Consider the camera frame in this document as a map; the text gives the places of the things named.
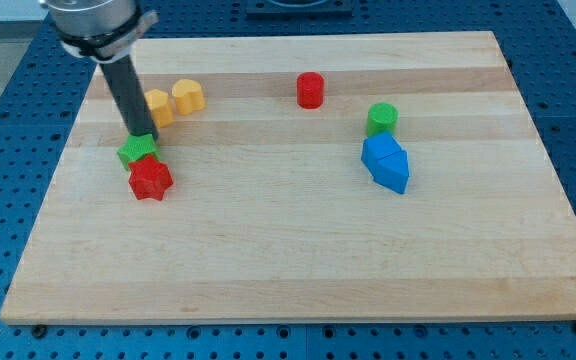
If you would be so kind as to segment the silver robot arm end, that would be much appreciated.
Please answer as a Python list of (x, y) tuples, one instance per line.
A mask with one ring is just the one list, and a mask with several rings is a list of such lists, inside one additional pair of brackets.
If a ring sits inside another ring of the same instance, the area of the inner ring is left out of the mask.
[(133, 44), (159, 21), (136, 0), (39, 0), (55, 24), (62, 47), (77, 58), (109, 64), (130, 54)]

